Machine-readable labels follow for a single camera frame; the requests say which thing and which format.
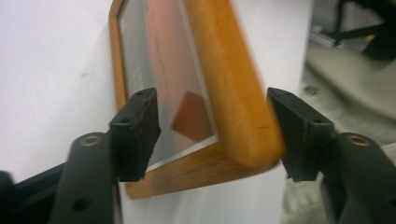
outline wooden picture frame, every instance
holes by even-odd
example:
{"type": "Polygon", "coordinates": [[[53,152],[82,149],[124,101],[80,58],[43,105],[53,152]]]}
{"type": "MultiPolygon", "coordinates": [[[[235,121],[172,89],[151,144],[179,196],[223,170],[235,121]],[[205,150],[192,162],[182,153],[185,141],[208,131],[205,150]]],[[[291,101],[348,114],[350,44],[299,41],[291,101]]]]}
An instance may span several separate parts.
{"type": "MultiPolygon", "coordinates": [[[[120,34],[124,0],[113,0],[109,28],[120,109],[128,99],[120,34]]],[[[265,102],[228,0],[185,0],[219,141],[150,170],[126,183],[132,198],[223,183],[267,171],[284,155],[276,116],[265,102]]]]}

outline white wall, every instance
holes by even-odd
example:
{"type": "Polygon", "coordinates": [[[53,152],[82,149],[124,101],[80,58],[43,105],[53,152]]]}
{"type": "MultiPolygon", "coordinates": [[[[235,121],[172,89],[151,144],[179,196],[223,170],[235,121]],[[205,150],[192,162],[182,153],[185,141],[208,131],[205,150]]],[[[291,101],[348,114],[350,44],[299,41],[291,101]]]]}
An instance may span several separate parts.
{"type": "MultiPolygon", "coordinates": [[[[312,1],[233,0],[267,86],[297,91],[312,1]]],[[[111,1],[0,2],[0,170],[20,182],[66,160],[116,113],[111,1]]],[[[278,223],[284,171],[131,201],[126,223],[278,223]]]]}

